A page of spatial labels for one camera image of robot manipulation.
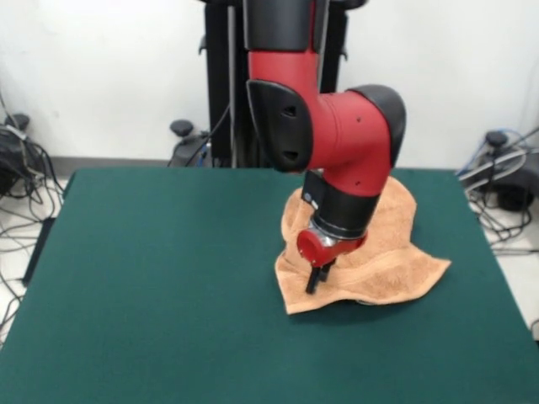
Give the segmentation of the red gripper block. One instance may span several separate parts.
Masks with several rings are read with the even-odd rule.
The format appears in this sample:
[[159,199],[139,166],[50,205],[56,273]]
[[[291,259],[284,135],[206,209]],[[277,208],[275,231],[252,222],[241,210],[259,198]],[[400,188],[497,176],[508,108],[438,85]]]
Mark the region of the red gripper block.
[[298,252],[312,265],[306,293],[314,294],[318,281],[327,281],[329,272],[336,263],[335,259],[360,248],[365,243],[366,238],[367,234],[357,239],[338,239],[330,237],[318,229],[300,231],[296,238]]

